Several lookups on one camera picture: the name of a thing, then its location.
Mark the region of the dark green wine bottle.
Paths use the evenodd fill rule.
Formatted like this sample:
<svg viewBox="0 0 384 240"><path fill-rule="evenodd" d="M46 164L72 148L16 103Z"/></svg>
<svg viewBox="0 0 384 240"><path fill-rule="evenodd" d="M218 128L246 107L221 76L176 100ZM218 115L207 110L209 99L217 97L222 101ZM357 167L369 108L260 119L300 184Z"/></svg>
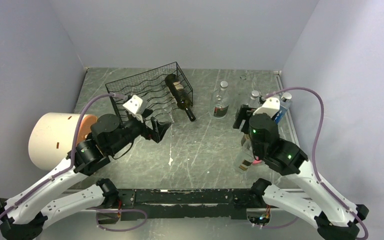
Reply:
<svg viewBox="0 0 384 240"><path fill-rule="evenodd" d="M192 112L192 101L189 98L189 95L186 93L183 85L180 83L180 80L177 75L175 74L168 74L164 82L166 86L168 87L170 93L176 100L177 107L183 111L185 111L186 115L188 116L189 120L191 122L194 122L196 120L195 115Z"/></svg>

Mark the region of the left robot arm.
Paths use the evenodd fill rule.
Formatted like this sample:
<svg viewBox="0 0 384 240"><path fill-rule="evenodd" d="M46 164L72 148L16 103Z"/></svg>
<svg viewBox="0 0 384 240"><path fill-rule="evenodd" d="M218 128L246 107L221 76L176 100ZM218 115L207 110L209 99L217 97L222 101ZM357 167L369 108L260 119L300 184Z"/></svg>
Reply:
<svg viewBox="0 0 384 240"><path fill-rule="evenodd" d="M160 142L170 122L150 119L151 126L135 117L122 122L115 114L104 114L91 125L87 138L72 150L47 175L12 198L0 198L0 233L7 240L33 240L52 224L82 210L114 207L119 192L108 178L102 178L85 190L62 196L74 184L83 181L110 163L137 137Z"/></svg>

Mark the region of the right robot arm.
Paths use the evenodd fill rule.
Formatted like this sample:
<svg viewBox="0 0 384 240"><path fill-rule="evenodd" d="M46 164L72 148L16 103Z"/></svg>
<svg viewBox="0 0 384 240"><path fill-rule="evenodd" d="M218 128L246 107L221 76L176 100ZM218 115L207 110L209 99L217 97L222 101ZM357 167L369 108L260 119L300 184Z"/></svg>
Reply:
<svg viewBox="0 0 384 240"><path fill-rule="evenodd" d="M248 133L254 158L294 182L310 197L301 198L260 178L250 189L249 199L255 207L269 205L293 214L313 226L325 240L358 239L369 209L334 190L295 143L280 137L278 125L267 112L242 105L233 128Z"/></svg>

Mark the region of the clear glass bottle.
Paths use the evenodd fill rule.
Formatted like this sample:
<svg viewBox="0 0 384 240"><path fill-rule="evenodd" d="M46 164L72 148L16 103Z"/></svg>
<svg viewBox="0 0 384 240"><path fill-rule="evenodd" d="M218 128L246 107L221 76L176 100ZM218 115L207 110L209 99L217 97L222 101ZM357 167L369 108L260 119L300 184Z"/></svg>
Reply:
<svg viewBox="0 0 384 240"><path fill-rule="evenodd" d="M158 122L170 122L174 123L173 112L176 108L174 106L160 107L154 109L152 114L145 118L146 122L150 122L151 118L155 118Z"/></svg>

